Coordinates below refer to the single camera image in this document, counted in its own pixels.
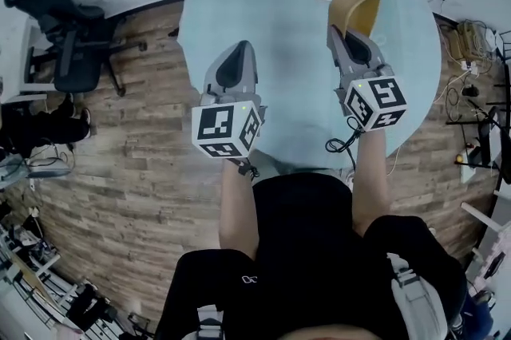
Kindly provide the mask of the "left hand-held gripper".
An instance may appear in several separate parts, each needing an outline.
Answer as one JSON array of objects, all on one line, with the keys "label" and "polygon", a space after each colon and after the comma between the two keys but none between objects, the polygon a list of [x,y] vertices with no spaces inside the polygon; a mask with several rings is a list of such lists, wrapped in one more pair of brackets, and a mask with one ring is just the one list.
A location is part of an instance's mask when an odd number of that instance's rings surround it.
[{"label": "left hand-held gripper", "polygon": [[200,104],[192,109],[192,143],[212,159],[246,160],[264,123],[256,92],[256,56],[243,40],[208,68]]}]

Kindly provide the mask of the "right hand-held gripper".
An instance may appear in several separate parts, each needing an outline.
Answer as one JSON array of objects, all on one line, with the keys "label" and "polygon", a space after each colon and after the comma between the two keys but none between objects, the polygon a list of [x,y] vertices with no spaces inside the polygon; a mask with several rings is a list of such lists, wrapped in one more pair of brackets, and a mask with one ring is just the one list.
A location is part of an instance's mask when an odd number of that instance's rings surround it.
[{"label": "right hand-held gripper", "polygon": [[396,125],[408,108],[400,82],[379,47],[367,36],[335,25],[327,27],[327,47],[339,69],[335,93],[343,114],[363,131]]}]

